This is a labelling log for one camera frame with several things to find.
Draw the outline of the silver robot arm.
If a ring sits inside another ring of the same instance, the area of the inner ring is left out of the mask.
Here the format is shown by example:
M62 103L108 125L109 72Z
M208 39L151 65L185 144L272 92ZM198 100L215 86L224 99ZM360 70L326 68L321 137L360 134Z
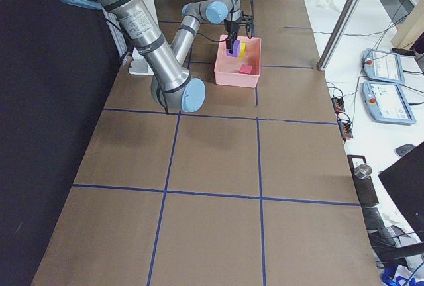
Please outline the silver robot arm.
M241 9L241 0L205 0L188 3L182 9L183 20L171 43L168 43L158 23L143 0L60 0L63 3L114 14L131 38L134 47L153 71L153 99L165 110L176 109L192 113L205 100L205 84L193 78L183 66L198 33L200 24L209 21L223 23L227 31L222 39L226 49L235 51L241 25L250 31L254 15Z

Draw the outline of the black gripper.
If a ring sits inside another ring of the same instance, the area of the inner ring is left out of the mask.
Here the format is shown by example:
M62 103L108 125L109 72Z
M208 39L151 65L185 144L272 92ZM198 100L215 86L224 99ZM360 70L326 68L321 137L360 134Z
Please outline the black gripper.
M230 20L224 20L225 30L228 32L225 44L228 51L233 51L235 41L237 40L237 33L241 26L244 26L246 33L252 33L254 28L254 16L241 13L237 19L235 15L230 16Z

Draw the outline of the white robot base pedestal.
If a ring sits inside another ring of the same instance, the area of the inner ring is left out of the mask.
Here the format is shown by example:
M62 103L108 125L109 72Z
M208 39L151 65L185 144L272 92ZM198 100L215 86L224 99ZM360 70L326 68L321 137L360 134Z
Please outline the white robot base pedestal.
M153 76L150 66L153 53L164 43L160 34L154 0L120 0L112 10L121 27L134 44L129 73L132 75Z

